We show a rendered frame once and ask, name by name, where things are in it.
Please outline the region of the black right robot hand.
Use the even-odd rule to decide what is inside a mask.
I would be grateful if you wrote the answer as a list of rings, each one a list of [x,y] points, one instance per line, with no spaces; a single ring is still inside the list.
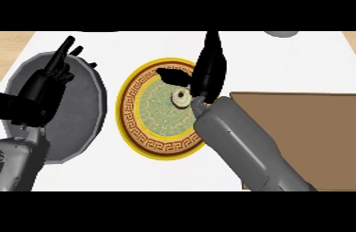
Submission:
[[[157,68],[160,80],[168,85],[190,87],[190,95],[202,96],[203,102],[212,104],[225,80],[225,57],[217,31],[205,33],[203,47],[188,75],[183,70]]]

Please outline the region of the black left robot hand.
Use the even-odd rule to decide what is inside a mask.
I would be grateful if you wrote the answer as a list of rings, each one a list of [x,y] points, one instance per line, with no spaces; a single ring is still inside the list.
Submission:
[[[79,57],[82,52],[81,46],[72,48],[73,42],[75,38],[69,36],[53,51],[44,68],[30,74],[17,95],[0,92],[0,119],[13,125],[45,127],[56,116],[66,84],[75,78],[64,58],[66,55]]]

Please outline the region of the cupcake with pale frosting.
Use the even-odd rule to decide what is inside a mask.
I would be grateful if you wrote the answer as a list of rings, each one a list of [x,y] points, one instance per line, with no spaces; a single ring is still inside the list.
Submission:
[[[191,95],[186,88],[178,88],[171,92],[171,103],[178,109],[184,109],[190,106]]]

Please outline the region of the round dark grey tray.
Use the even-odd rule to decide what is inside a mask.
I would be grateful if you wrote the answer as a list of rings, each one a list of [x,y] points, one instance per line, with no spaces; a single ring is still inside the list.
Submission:
[[[39,53],[20,64],[8,81],[2,81],[7,84],[4,93],[17,95],[30,74],[44,68],[53,54]],[[47,164],[61,164],[82,153],[101,130],[106,117],[106,88],[98,73],[79,57],[66,55],[64,63],[75,78],[66,84],[56,116],[45,125],[50,142]],[[26,131],[10,121],[1,123],[0,131],[8,137],[26,136]]]

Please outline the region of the yellow patterned plate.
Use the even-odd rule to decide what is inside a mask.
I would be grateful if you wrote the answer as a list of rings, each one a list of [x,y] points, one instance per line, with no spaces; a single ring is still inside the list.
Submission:
[[[171,92],[184,87],[160,81],[157,68],[183,70],[188,75],[194,63],[183,58],[159,58],[129,74],[116,96],[116,126],[129,148],[144,157],[174,160],[191,155],[203,141],[193,130],[190,106],[175,108]]]

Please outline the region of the grey rounded object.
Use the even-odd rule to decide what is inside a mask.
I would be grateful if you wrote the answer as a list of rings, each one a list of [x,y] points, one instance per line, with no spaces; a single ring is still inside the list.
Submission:
[[[277,38],[290,38],[298,31],[264,31],[270,36]]]

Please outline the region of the flat brown board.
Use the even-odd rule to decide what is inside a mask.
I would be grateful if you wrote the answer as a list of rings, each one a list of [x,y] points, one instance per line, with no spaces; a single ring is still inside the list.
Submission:
[[[230,94],[320,191],[356,191],[356,94]]]

